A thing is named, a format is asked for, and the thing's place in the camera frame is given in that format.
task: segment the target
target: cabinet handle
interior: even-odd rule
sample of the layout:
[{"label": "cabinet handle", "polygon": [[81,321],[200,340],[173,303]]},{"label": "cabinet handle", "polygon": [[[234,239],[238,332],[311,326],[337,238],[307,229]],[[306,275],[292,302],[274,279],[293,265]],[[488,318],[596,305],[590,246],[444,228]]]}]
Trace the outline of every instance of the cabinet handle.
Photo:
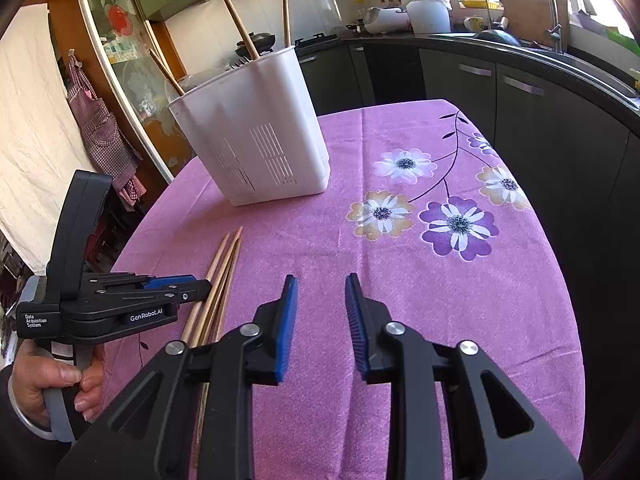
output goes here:
[{"label": "cabinet handle", "polygon": [[463,65],[462,63],[459,64],[458,67],[460,70],[464,70],[465,72],[469,72],[471,74],[487,75],[487,76],[491,75],[491,70],[486,70],[484,68],[476,68],[474,66]]},{"label": "cabinet handle", "polygon": [[542,88],[538,88],[537,86],[531,86],[522,81],[518,81],[517,79],[512,79],[511,77],[504,76],[504,82],[509,86],[513,86],[519,90],[523,90],[525,92],[529,92],[530,94],[535,95],[544,95],[545,91]]}]

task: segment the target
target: white bucket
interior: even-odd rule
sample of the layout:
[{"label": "white bucket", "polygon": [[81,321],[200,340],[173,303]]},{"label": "white bucket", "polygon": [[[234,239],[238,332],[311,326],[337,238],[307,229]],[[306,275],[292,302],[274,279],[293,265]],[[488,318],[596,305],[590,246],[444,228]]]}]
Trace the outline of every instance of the white bucket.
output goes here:
[{"label": "white bucket", "polygon": [[406,6],[415,34],[445,34],[451,32],[449,0],[401,0]]},{"label": "white bucket", "polygon": [[326,189],[329,154],[293,46],[210,79],[169,110],[233,205]]}]

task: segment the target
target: metal screw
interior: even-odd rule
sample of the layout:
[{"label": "metal screw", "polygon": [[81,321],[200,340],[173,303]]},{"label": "metal screw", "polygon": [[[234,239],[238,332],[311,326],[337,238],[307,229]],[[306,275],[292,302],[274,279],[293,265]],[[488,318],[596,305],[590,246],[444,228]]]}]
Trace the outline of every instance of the metal screw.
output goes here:
[{"label": "metal screw", "polygon": [[478,345],[473,341],[463,341],[460,343],[460,350],[466,355],[476,355],[478,353]]},{"label": "metal screw", "polygon": [[387,333],[392,335],[400,335],[403,334],[406,330],[402,323],[398,323],[397,321],[392,321],[391,323],[387,323],[385,325],[385,330]]},{"label": "metal screw", "polygon": [[253,337],[260,333],[260,327],[255,323],[246,323],[240,327],[240,333],[247,337]]},{"label": "metal screw", "polygon": [[180,355],[184,352],[184,343],[182,341],[169,341],[164,347],[164,351],[169,355]]}]

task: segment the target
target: checkered apron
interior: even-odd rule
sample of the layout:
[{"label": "checkered apron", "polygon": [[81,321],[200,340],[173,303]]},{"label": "checkered apron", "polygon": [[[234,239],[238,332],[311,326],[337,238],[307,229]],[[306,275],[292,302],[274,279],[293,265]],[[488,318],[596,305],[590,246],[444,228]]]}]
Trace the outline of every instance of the checkered apron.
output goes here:
[{"label": "checkered apron", "polygon": [[102,98],[95,94],[76,56],[69,56],[68,69],[73,83],[68,90],[69,106],[80,126],[84,147],[94,164],[113,177],[114,189],[125,207],[132,210],[136,200],[146,192],[136,177],[142,158],[122,135]]}]

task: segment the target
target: red decoration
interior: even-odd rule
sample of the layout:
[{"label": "red decoration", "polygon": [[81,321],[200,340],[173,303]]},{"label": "red decoration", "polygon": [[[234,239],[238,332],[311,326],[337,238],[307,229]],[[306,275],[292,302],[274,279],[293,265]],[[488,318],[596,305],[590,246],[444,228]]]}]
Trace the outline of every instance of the red decoration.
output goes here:
[{"label": "red decoration", "polygon": [[121,6],[114,5],[109,9],[109,21],[119,35],[130,36],[133,33],[133,24]]}]

